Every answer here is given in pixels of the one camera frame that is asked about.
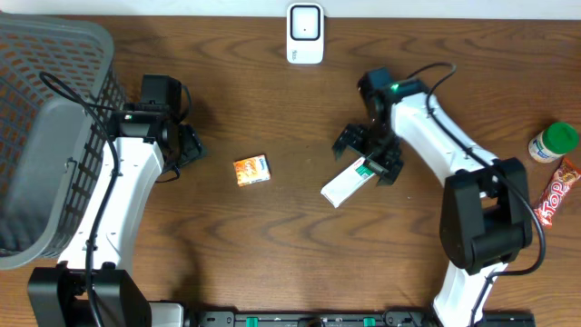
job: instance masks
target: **green label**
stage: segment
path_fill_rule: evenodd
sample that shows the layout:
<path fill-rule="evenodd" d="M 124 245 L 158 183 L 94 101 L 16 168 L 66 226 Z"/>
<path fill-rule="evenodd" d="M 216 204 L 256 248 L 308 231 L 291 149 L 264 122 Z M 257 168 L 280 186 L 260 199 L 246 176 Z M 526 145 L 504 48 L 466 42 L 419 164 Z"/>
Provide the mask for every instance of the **green label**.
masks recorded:
<path fill-rule="evenodd" d="M 357 168 L 355 171 L 363 178 L 368 178 L 373 175 L 373 172 L 364 165 L 359 166 L 359 168 Z"/>

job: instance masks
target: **green connector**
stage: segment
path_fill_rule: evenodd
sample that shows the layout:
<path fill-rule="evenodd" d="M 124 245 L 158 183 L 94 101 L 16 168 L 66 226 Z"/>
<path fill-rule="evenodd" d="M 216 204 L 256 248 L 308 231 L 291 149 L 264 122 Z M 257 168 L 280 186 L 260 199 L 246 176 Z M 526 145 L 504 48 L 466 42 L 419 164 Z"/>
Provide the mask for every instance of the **green connector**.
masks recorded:
<path fill-rule="evenodd" d="M 246 318 L 246 327 L 258 327 L 258 318 Z"/>
<path fill-rule="evenodd" d="M 363 327 L 375 326 L 375 318 L 363 318 Z"/>

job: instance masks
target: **plastic jar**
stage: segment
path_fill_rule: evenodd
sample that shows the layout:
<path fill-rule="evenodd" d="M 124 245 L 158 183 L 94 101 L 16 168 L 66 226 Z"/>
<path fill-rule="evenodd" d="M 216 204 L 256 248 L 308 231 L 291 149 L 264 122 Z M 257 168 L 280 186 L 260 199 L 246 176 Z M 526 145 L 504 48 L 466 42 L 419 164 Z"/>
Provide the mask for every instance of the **plastic jar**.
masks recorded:
<path fill-rule="evenodd" d="M 528 152 L 540 163 L 550 163 L 571 152 L 579 143 L 579 134 L 567 123 L 554 123 L 528 144 Z"/>

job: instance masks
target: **wooden table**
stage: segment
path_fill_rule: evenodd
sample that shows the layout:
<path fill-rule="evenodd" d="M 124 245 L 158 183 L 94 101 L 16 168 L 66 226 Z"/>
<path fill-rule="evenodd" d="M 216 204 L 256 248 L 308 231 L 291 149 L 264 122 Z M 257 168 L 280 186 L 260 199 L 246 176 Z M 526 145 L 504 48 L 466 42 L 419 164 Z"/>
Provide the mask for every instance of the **wooden table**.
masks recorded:
<path fill-rule="evenodd" d="M 401 78 L 456 62 L 440 103 L 479 144 L 524 162 L 531 199 L 556 163 L 534 163 L 528 140 L 557 120 L 581 130 L 577 22 L 331 18 L 323 63 L 296 66 L 285 59 L 283 18 L 74 19 L 110 31 L 132 100 L 143 74 L 187 84 L 189 123 L 210 152 L 150 195 L 133 274 L 149 300 L 241 311 L 383 311 L 433 300 L 448 264 L 438 238 L 442 188 L 410 147 L 395 185 L 368 183 L 336 210 L 320 195 L 355 158 L 334 162 L 330 147 L 347 123 L 366 122 L 356 83 L 369 69 L 385 65 Z M 256 154 L 267 155 L 272 179 L 239 188 L 232 162 Z M 581 164 L 580 151 L 571 157 Z M 576 188 L 559 209 L 542 268 L 500 279 L 487 309 L 530 310 L 538 326 L 581 323 L 580 199 Z M 509 269 L 536 256 L 534 243 Z M 26 283 L 34 266 L 53 264 L 0 272 L 0 324 L 34 324 Z"/>

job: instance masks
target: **green lid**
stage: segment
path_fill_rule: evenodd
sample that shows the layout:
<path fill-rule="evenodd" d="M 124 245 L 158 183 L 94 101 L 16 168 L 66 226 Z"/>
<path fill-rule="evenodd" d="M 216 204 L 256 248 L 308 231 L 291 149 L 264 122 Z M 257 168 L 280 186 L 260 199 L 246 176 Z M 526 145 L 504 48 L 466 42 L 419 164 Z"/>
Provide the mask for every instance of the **green lid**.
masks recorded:
<path fill-rule="evenodd" d="M 579 134 L 567 123 L 554 123 L 543 132 L 543 144 L 555 154 L 566 154 L 577 147 Z"/>

